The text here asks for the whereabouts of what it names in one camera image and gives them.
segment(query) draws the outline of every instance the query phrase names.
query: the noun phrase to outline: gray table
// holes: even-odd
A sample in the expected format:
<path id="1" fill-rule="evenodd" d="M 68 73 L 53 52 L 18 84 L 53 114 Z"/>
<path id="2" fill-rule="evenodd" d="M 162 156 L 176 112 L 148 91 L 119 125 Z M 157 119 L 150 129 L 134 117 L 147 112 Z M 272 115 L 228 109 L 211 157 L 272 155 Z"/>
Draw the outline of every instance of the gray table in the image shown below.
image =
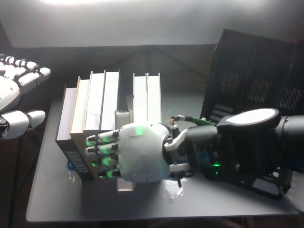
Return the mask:
<path id="1" fill-rule="evenodd" d="M 202 95 L 162 94 L 163 122 L 174 114 L 199 116 Z M 52 103 L 26 219 L 38 221 L 101 221 L 167 217 L 283 215 L 295 213 L 277 201 L 233 186 L 211 182 L 202 174 L 176 182 L 137 185 L 134 192 L 117 192 L 115 181 L 81 181 L 67 169 L 67 159 L 55 143 L 61 100 Z M 296 173 L 288 196 L 304 209 L 304 176 Z"/>

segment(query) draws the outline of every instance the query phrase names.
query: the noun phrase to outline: robotic arm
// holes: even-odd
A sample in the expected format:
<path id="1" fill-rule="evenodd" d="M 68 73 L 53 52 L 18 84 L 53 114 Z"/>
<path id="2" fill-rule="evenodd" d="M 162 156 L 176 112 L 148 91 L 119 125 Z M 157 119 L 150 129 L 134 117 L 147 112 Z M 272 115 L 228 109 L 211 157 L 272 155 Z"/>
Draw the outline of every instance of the robotic arm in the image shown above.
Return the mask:
<path id="1" fill-rule="evenodd" d="M 175 121 L 197 127 L 178 130 Z M 171 127 L 160 123 L 131 123 L 86 139 L 86 155 L 101 166 L 102 178 L 132 182 L 190 177 L 194 171 L 214 181 L 252 185 L 272 178 L 277 186 L 286 170 L 304 167 L 304 116 L 281 116 L 272 108 L 226 116 L 218 124 L 173 116 Z M 274 177 L 273 173 L 282 174 Z"/>
<path id="2" fill-rule="evenodd" d="M 0 140 L 18 137 L 45 118 L 43 111 L 8 112 L 24 93 L 45 81 L 50 70 L 25 59 L 0 54 Z"/>

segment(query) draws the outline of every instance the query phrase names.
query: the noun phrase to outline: white wall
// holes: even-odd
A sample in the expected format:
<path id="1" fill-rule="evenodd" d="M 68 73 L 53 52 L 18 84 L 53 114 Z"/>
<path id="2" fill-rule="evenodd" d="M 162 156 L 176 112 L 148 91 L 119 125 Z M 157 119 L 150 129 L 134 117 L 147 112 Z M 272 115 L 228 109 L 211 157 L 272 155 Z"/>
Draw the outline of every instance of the white wall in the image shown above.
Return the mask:
<path id="1" fill-rule="evenodd" d="M 0 0 L 0 21 L 14 47 L 209 44 L 224 28 L 296 41 L 303 9 L 303 0 Z"/>

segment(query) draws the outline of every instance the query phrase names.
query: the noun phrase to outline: green cable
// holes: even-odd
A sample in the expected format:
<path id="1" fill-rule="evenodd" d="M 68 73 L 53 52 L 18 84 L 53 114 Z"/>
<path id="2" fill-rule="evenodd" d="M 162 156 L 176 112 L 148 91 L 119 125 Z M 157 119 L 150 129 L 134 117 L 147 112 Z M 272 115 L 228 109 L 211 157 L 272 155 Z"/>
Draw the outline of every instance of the green cable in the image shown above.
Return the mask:
<path id="1" fill-rule="evenodd" d="M 207 121 L 207 120 L 202 120 L 202 119 L 199 119 L 199 118 L 193 118 L 193 122 L 201 124 L 201 125 L 214 125 L 213 122 L 210 122 L 210 121 Z"/>

